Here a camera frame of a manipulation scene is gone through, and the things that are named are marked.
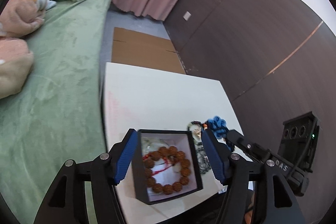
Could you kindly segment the blue knotted cord ornament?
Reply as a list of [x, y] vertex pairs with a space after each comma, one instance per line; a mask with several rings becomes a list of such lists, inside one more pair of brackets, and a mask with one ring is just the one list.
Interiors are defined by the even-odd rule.
[[219, 116], [208, 119], [204, 126], [206, 129], [210, 129], [217, 139], [225, 139], [227, 137], [228, 128], [226, 121]]

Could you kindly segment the green bed sheet mattress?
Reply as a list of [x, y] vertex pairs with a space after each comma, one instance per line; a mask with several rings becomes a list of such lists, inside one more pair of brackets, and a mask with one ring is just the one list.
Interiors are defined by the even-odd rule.
[[54, 1], [23, 37], [33, 68], [19, 93], [1, 98], [1, 223], [33, 223], [62, 164], [105, 150], [99, 54], [110, 1]]

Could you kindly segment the white wall switch plate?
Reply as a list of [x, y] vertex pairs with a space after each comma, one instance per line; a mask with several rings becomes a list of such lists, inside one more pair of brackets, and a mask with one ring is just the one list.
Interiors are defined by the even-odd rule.
[[184, 14], [184, 16], [183, 16], [183, 19], [184, 19], [185, 21], [188, 21], [190, 17], [191, 17], [191, 14], [187, 11], [187, 12], [185, 12], [185, 14]]

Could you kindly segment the black jewelry box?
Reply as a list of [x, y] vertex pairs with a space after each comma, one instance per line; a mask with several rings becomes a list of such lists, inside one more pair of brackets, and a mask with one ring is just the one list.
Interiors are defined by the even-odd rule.
[[203, 189], [194, 139], [189, 131], [138, 130], [131, 168], [135, 198], [147, 205]]

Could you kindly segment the pink fluffy blanket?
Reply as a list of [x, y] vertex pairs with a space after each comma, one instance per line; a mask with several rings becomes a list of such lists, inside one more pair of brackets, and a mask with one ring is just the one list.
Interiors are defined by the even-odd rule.
[[34, 63], [23, 37], [40, 28], [55, 5], [51, 0], [9, 0], [1, 12], [1, 98], [22, 90]]

